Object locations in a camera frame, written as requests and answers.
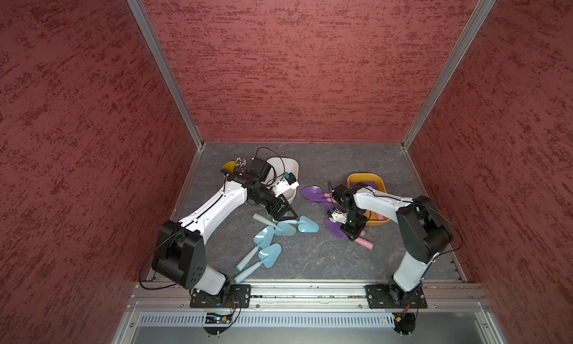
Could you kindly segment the white storage box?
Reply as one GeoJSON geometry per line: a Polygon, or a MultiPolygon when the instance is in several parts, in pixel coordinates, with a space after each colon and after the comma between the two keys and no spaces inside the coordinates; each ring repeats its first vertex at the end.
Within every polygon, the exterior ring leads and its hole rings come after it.
{"type": "Polygon", "coordinates": [[[267,160],[271,170],[264,183],[276,195],[282,195],[292,204],[298,183],[298,162],[292,158],[271,157],[267,160]]]}

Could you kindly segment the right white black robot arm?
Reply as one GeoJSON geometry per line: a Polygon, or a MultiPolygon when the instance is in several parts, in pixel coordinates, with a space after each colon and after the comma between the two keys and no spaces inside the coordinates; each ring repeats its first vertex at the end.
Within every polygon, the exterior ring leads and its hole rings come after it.
{"type": "Polygon", "coordinates": [[[361,236],[366,212],[382,215],[398,225],[406,250],[399,268],[389,279],[389,303],[404,305],[419,290],[422,278],[433,260],[446,252],[453,240],[449,221],[426,196],[394,196],[359,183],[334,187],[331,197],[338,208],[330,215],[350,241],[361,236]]]}

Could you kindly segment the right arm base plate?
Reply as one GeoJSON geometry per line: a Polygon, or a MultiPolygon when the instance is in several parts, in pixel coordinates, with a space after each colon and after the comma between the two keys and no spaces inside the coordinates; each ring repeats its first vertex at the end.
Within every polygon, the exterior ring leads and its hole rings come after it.
{"type": "Polygon", "coordinates": [[[370,309],[404,310],[406,307],[427,309],[422,285],[405,292],[397,284],[371,284],[364,287],[370,309]]]}

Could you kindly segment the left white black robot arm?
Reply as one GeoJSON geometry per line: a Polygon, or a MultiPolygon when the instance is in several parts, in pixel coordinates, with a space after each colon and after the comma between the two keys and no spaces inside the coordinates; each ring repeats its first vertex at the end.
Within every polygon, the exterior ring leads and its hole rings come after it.
{"type": "Polygon", "coordinates": [[[198,210],[161,226],[152,269],[187,290],[227,295],[231,282],[227,275],[207,265],[205,245],[225,219],[248,201],[264,207],[278,222],[298,218],[287,198],[276,194],[260,178],[242,172],[230,173],[221,189],[198,210]]]}

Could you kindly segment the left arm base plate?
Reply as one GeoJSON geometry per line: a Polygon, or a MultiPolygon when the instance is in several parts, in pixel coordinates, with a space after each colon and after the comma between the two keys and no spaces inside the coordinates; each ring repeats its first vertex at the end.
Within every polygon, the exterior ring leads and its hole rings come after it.
{"type": "Polygon", "coordinates": [[[203,290],[192,289],[191,308],[239,309],[248,308],[252,294],[249,284],[230,284],[220,294],[211,295],[203,290]]]}

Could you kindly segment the yellow storage box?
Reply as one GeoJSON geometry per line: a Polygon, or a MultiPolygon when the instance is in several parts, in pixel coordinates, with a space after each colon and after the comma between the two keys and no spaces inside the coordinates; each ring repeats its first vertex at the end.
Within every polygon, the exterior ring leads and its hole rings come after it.
{"type": "MultiPolygon", "coordinates": [[[[373,173],[353,173],[347,177],[348,187],[353,187],[356,184],[363,183],[375,190],[386,193],[385,184],[378,175],[373,173]]],[[[389,222],[389,219],[380,215],[373,213],[371,211],[366,211],[364,214],[368,218],[367,226],[380,226],[389,222]]]]}

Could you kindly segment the purple shovel long pink handle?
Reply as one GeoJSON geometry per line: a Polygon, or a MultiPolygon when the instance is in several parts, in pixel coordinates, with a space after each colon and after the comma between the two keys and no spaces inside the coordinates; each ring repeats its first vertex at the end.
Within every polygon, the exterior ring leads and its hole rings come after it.
{"type": "MultiPolygon", "coordinates": [[[[344,239],[347,238],[346,234],[344,232],[342,232],[341,230],[341,226],[342,223],[339,222],[333,222],[329,219],[325,220],[325,226],[326,228],[331,232],[332,235],[334,235],[336,238],[338,239],[344,239]]],[[[362,236],[358,237],[355,242],[359,245],[362,245],[363,247],[372,250],[374,247],[374,244],[371,243],[370,241],[362,238],[362,236]]]]}

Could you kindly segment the purple shovel small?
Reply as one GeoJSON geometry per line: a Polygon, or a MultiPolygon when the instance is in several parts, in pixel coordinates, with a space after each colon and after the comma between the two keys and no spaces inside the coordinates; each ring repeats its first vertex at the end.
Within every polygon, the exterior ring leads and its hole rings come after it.
{"type": "Polygon", "coordinates": [[[369,181],[369,180],[362,180],[359,181],[362,184],[365,184],[367,186],[370,186],[376,190],[382,190],[384,188],[384,184],[383,181],[376,181],[375,179],[373,181],[369,181]]]}

